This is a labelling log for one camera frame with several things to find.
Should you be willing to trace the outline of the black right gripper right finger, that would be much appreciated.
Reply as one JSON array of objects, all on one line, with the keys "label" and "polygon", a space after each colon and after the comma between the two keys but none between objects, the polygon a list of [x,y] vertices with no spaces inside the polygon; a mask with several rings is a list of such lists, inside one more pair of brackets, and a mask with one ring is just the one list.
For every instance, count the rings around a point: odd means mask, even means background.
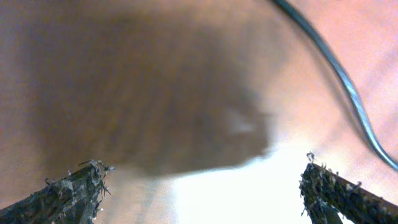
[{"label": "black right gripper right finger", "polygon": [[342,178],[326,164],[315,163],[312,152],[299,181],[304,212],[312,223],[397,224],[397,205]]}]

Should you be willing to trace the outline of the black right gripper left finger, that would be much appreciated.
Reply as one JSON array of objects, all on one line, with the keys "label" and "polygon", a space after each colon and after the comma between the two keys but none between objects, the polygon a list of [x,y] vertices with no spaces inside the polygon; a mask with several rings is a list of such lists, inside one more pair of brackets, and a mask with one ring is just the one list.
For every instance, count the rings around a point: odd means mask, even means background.
[{"label": "black right gripper left finger", "polygon": [[83,162],[83,168],[1,209],[1,224],[93,224],[109,194],[104,178],[114,170],[102,161]]}]

